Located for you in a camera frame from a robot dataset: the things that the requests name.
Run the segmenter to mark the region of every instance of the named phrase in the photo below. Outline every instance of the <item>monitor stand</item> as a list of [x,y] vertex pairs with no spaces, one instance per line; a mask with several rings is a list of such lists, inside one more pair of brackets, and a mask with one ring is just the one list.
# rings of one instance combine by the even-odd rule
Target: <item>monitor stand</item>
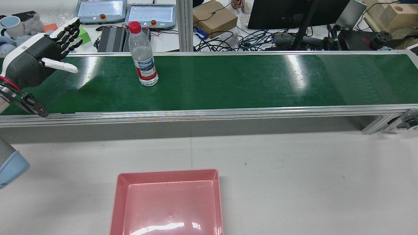
[[312,15],[314,14],[316,6],[318,5],[319,1],[320,0],[311,0],[309,7],[308,7],[308,11],[303,16],[302,23],[296,34],[295,41],[293,42],[293,45],[291,48],[292,51],[299,50],[303,37],[306,34],[306,30],[308,29],[309,24],[311,23]]

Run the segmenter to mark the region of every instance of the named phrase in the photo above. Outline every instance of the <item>pink tray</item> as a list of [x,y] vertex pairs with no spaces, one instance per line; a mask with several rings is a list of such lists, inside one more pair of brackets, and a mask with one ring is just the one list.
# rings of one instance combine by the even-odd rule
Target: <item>pink tray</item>
[[121,173],[110,235],[223,235],[216,169]]

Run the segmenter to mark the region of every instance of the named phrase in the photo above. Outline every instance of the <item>white desk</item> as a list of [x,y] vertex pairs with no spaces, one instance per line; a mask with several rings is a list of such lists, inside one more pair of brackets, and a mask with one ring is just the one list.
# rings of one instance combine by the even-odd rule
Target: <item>white desk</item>
[[[157,0],[156,2],[159,4],[175,4],[176,0]],[[128,0],[128,4],[132,3],[152,3],[152,0]],[[63,8],[71,14],[71,17],[69,17],[71,19],[76,10],[77,0],[2,0],[1,5],[0,15],[12,15],[34,10],[41,15],[41,21],[44,24],[48,24],[52,23],[48,22],[50,12]],[[106,25],[121,26],[122,23]],[[76,52],[97,52],[97,49],[93,46],[93,42],[101,35],[100,31],[95,30],[100,26],[104,25],[81,25],[81,27],[87,31],[92,41],[77,48]],[[178,49],[178,35],[163,33],[158,37],[152,37],[151,46],[154,51],[176,50]]]
[[[416,133],[276,134],[316,122],[0,129],[31,164],[0,190],[0,234],[107,235],[119,173],[217,168],[225,235],[416,235]],[[161,138],[198,127],[226,136]]]
[[[218,0],[218,1],[222,3],[224,6],[230,3],[230,0]],[[254,0],[247,0],[247,2],[253,3]],[[152,0],[128,0],[128,4],[131,4],[131,3],[152,3]],[[176,0],[156,0],[156,3],[175,4]],[[71,19],[76,9],[76,0],[72,0],[72,1],[67,1],[67,0],[33,0],[33,1],[2,0],[2,7],[0,8],[0,15],[11,15],[15,13],[34,10],[41,15],[41,21],[44,24],[48,24],[48,23],[52,23],[50,22],[51,21],[50,12],[53,12],[53,11],[58,12],[63,9],[67,11],[67,13],[71,14],[71,16],[68,17]],[[233,9],[231,5],[227,6],[227,9],[233,12],[238,17],[242,15],[242,12],[240,9],[238,10]],[[121,26],[122,23],[109,24],[109,25]],[[95,31],[95,29],[99,26],[100,25],[82,25],[81,26],[88,32],[92,41],[77,48],[76,52],[97,52],[97,49],[93,47],[93,42],[101,34],[100,31]],[[241,29],[249,33],[256,31],[256,30],[246,29],[244,26],[242,26],[239,18],[237,21],[237,26],[239,26]],[[360,23],[360,28],[367,28],[367,27],[368,26],[364,21]],[[237,28],[233,28],[231,29],[231,31],[241,36],[247,35],[246,33],[238,30]],[[297,29],[291,29],[289,32],[296,33],[297,31],[298,31]],[[223,35],[220,35],[219,38],[223,39],[225,37],[228,37],[229,35],[230,35],[229,33],[224,33]],[[328,35],[328,31],[326,29],[326,26],[313,27],[314,38],[322,39],[323,37],[327,35]],[[193,36],[193,40],[194,40],[194,45],[197,45],[200,42],[200,39],[197,36]],[[237,40],[233,41],[232,44],[234,45],[231,45],[231,46],[236,46],[236,42]],[[151,45],[152,45],[153,50],[156,52],[176,50],[179,48],[178,35],[163,33],[158,37],[153,36],[151,39]]]

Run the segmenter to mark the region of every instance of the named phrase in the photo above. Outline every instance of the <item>keyboard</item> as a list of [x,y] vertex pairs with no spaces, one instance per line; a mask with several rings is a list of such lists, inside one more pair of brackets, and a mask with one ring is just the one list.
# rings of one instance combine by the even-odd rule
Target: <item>keyboard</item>
[[241,26],[248,28],[248,22],[250,21],[250,14],[242,14],[240,17]]

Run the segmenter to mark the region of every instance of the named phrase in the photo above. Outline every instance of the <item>bottle label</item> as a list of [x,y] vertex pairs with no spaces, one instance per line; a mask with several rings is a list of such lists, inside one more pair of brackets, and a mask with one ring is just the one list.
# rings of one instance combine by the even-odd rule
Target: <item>bottle label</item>
[[136,66],[138,76],[142,80],[151,80],[157,76],[157,71],[154,65],[154,57],[151,56],[146,60],[133,59]]

